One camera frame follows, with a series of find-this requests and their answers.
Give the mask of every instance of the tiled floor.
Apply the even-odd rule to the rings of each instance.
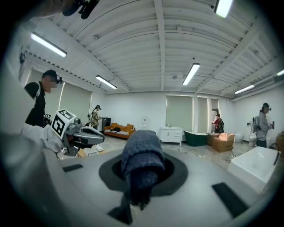
[[[127,142],[126,139],[105,136],[105,141],[101,143],[99,146],[101,146],[104,149],[104,151],[113,151],[124,148],[126,142]],[[162,143],[162,148],[172,149],[177,152],[191,153],[200,158],[204,158],[217,165],[220,165],[225,169],[228,169],[229,167],[229,163],[226,162],[226,160],[231,160],[233,154],[239,156],[251,149],[249,148],[249,144],[246,142],[235,143],[232,151],[223,152],[223,153],[217,152],[209,145],[191,147],[187,145],[185,142],[181,144],[181,150],[179,150],[180,149],[179,144],[175,143]],[[277,190],[277,186],[280,180],[282,179],[283,172],[284,172],[284,159],[280,158],[275,168],[275,171],[272,177],[270,178],[270,181],[267,183],[266,188],[263,190],[263,194],[268,192],[274,192],[275,190]]]

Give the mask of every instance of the fluorescent light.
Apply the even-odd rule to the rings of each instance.
[[[280,71],[279,73],[277,73],[277,76],[281,76],[284,74],[284,69],[282,71]]]
[[[96,76],[96,79],[100,80],[101,82],[105,83],[106,85],[110,86],[113,89],[117,89],[116,86],[114,86],[112,83],[109,83],[107,80],[105,80],[101,76]]]
[[[246,91],[246,90],[249,90],[249,89],[252,89],[252,88],[254,88],[254,85],[250,85],[250,86],[248,86],[248,87],[245,87],[245,88],[243,88],[243,89],[240,89],[240,90],[236,91],[235,94],[242,93],[242,92],[244,92],[244,91]]]
[[[53,43],[49,42],[47,39],[45,39],[44,37],[40,36],[39,34],[37,34],[35,32],[31,33],[31,38],[34,41],[44,45],[45,47],[54,51],[55,53],[59,54],[62,57],[65,57],[66,54],[67,54],[67,52],[65,52],[64,50],[62,50],[58,46],[54,45]]]
[[[214,10],[215,13],[221,17],[227,17],[232,3],[233,0],[217,0],[217,4]]]
[[[197,72],[197,70],[199,69],[200,65],[197,63],[194,63],[191,68],[190,71],[186,77],[186,79],[184,80],[182,85],[188,85],[188,83],[190,82],[190,80],[192,79],[192,77],[194,76],[194,74]]]

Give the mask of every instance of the gray towel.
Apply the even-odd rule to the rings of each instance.
[[[121,174],[133,204],[141,209],[165,170],[161,143],[155,132],[139,130],[128,139],[122,154]]]

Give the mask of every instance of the white cabinet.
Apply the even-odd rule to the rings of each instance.
[[[182,131],[179,127],[161,127],[161,141],[181,145]]]

